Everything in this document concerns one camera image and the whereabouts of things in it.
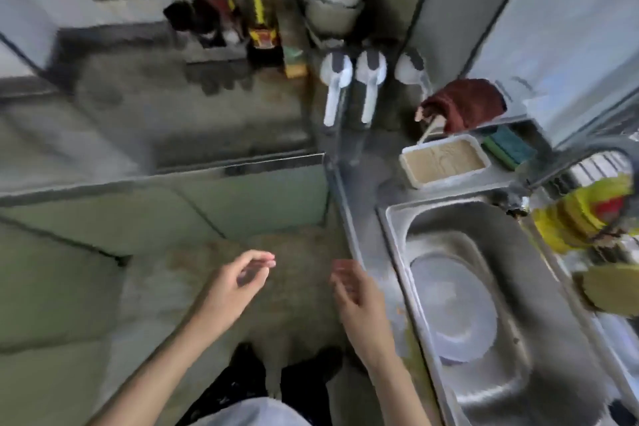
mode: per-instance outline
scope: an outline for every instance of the person's left hand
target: person's left hand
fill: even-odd
[[[213,343],[242,315],[267,281],[269,269],[275,265],[273,253],[251,250],[222,266],[197,296],[185,327],[202,338],[206,346]],[[254,276],[251,281],[241,285],[242,279],[249,277],[252,272]]]

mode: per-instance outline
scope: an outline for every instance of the black pants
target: black pants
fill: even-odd
[[[267,397],[266,376],[264,365],[254,354],[234,357],[176,426],[188,426],[244,399]],[[315,359],[282,369],[280,389],[282,402],[312,426],[331,426],[328,391]]]

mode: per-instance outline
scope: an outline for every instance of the leg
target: leg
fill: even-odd
[[[332,426],[326,383],[339,372],[342,351],[326,347],[312,359],[282,369],[282,402],[312,426]]]
[[[188,408],[176,426],[188,426],[244,399],[267,396],[266,376],[266,369],[251,344],[241,343],[228,367]]]

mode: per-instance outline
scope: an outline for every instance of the forearm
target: forearm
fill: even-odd
[[[88,426],[152,426],[188,368],[206,349],[189,324],[178,328],[89,421]]]
[[[369,370],[386,426],[430,426],[410,373],[394,352]]]

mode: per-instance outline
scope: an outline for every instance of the sink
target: sink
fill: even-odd
[[[504,196],[504,188],[484,189],[379,212],[440,405],[443,396],[473,425],[595,425],[606,375],[535,244],[493,205]],[[417,257],[442,253],[483,282],[497,309],[495,342],[468,363],[434,356],[417,296],[424,284],[411,274]]]

